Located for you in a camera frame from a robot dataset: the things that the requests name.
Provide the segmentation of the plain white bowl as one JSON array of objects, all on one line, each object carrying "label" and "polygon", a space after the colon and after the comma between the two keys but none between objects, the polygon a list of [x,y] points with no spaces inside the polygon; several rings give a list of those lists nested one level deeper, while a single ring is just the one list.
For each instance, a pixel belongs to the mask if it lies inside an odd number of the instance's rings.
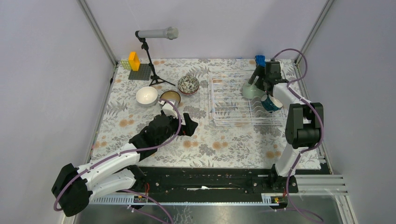
[{"label": "plain white bowl", "polygon": [[151,86],[143,87],[137,91],[135,98],[138,105],[150,107],[157,103],[158,91]]}]

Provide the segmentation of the teal white mug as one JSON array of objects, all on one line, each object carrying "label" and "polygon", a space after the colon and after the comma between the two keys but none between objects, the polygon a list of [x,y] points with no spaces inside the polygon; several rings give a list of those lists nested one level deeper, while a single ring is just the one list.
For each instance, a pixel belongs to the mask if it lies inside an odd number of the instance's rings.
[{"label": "teal white mug", "polygon": [[269,94],[266,94],[261,98],[261,104],[269,113],[279,111],[283,107],[283,104],[279,100]]}]

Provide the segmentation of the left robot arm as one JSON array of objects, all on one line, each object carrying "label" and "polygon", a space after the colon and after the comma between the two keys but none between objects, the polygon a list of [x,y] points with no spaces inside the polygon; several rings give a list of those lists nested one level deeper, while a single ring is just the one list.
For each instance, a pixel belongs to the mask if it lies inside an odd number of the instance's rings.
[{"label": "left robot arm", "polygon": [[120,149],[77,167],[72,163],[63,166],[51,188],[56,198],[54,210],[71,217],[102,195],[128,188],[141,191],[145,180],[137,163],[172,142],[181,131],[180,116],[157,115]]}]

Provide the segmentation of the white wire dish rack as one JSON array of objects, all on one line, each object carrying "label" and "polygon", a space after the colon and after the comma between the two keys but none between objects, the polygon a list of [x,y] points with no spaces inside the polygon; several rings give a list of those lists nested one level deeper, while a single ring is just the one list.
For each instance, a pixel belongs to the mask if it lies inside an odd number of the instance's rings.
[{"label": "white wire dish rack", "polygon": [[288,112],[264,110],[261,97],[242,95],[242,88],[252,70],[215,70],[210,72],[212,118],[218,126],[284,125]]}]

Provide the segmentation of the pink patterned bowl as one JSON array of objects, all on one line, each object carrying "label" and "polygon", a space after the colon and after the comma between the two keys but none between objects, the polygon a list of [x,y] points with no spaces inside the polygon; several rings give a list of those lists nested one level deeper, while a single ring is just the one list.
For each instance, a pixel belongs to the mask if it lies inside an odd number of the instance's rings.
[{"label": "pink patterned bowl", "polygon": [[192,95],[199,89],[199,80],[194,76],[183,76],[178,80],[177,87],[181,93]]}]

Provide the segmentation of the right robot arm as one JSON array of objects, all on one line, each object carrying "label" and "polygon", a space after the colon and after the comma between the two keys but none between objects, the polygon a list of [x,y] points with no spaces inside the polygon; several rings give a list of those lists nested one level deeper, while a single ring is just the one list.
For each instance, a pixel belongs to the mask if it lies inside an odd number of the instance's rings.
[{"label": "right robot arm", "polygon": [[285,125],[286,147],[280,159],[272,166],[267,178],[269,189],[280,192],[295,174],[302,153],[317,148],[323,140],[324,109],[292,89],[293,81],[282,76],[281,63],[275,59],[257,63],[243,86],[242,95],[249,100],[259,100],[259,116],[272,115],[287,110]]}]

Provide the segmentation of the black gold striped bowl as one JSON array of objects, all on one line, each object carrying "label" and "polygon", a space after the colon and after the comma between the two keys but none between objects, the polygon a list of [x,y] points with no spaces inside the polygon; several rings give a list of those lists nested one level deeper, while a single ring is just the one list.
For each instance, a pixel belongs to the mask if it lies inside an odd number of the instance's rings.
[{"label": "black gold striped bowl", "polygon": [[181,102],[181,96],[176,91],[165,91],[161,96],[160,99],[165,99],[173,103],[176,107],[179,106]]}]

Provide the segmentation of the pale green ceramic bowl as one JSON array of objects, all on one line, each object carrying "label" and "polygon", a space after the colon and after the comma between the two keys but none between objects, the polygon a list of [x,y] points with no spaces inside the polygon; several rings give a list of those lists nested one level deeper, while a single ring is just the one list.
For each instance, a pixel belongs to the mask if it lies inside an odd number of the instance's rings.
[{"label": "pale green ceramic bowl", "polygon": [[249,84],[248,81],[246,81],[242,87],[243,97],[249,100],[254,98],[262,98],[265,94],[265,91],[258,89],[254,84]]}]

